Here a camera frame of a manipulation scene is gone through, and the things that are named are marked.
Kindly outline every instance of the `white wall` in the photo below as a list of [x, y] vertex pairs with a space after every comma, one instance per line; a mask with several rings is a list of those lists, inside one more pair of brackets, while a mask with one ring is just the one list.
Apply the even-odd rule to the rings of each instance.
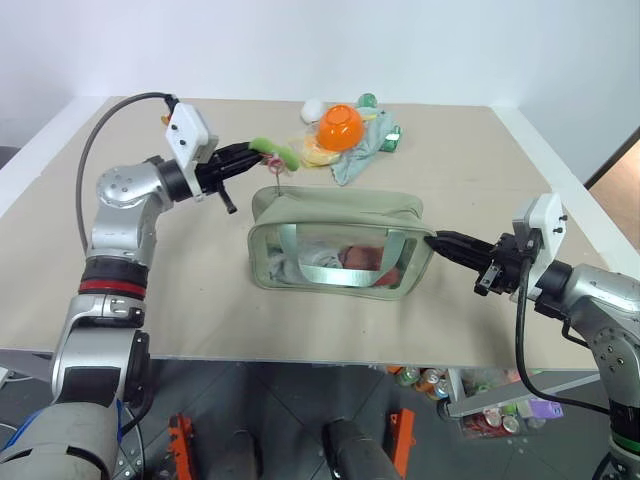
[[[609, 7], [615, 15], [604, 15]], [[9, 75], [0, 77], [0, 87], [14, 93], [10, 107], [32, 95], [60, 100], [68, 93], [149, 89], [291, 100], [354, 100], [370, 90], [384, 102], [522, 104], [581, 172], [582, 149], [613, 151], [631, 129], [631, 114], [610, 123], [617, 112], [601, 94], [630, 98], [638, 79], [628, 66], [626, 80], [613, 88], [595, 75], [584, 51], [572, 68], [558, 65], [571, 56], [575, 38], [589, 36], [596, 45], [605, 42], [613, 56], [622, 49], [638, 57], [638, 42], [627, 45], [637, 35], [630, 20], [636, 13], [636, 0], [5, 2], [0, 39], [7, 40], [0, 54]], [[612, 25], [622, 30], [613, 38]], [[622, 75], [621, 64], [610, 63], [612, 76]], [[572, 90], [578, 79], [591, 105], [600, 107], [594, 115], [610, 126], [601, 136], [598, 125], [589, 124], [579, 144], [572, 111], [558, 104], [565, 121], [557, 124], [552, 100], [571, 91], [579, 104], [582, 94]], [[4, 104], [0, 108], [5, 117]]]

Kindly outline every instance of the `blue cloth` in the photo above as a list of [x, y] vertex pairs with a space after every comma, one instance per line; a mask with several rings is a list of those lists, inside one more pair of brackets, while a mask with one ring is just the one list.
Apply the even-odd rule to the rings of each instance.
[[360, 143], [340, 155], [340, 160], [331, 165], [333, 178], [340, 186], [352, 182], [362, 172], [384, 143], [385, 137], [396, 126], [393, 115], [377, 108], [361, 107], [357, 109], [362, 116], [376, 114], [376, 118], [367, 122], [367, 131]]

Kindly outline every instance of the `green bag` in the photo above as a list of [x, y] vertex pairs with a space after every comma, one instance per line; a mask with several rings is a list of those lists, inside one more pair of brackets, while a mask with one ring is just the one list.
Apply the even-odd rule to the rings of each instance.
[[422, 278], [433, 236], [422, 202], [374, 190], [267, 187], [253, 197], [249, 258], [263, 288], [393, 300]]

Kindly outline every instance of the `transparent plastic window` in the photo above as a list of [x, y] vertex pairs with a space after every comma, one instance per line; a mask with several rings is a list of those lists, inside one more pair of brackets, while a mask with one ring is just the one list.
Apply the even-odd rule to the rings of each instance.
[[[271, 280], [293, 285], [309, 285], [313, 282], [304, 276], [299, 265], [379, 271], [387, 241], [387, 230], [362, 226], [299, 224], [298, 258], [295, 260], [284, 252], [276, 228], [267, 234], [266, 241]], [[415, 247], [415, 239], [406, 239], [395, 265], [385, 272], [373, 287], [397, 288], [402, 282]]]

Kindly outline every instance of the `orange bracket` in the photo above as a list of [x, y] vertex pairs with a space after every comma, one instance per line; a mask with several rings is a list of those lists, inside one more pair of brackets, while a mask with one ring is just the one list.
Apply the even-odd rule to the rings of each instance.
[[400, 410], [400, 413], [391, 414], [391, 430], [395, 442], [391, 460], [403, 479], [407, 477], [411, 447], [416, 444], [416, 439], [413, 438], [415, 418], [416, 414], [406, 408]]
[[191, 455], [193, 427], [191, 419], [178, 413], [169, 419], [169, 452], [173, 454], [178, 480], [196, 480]]

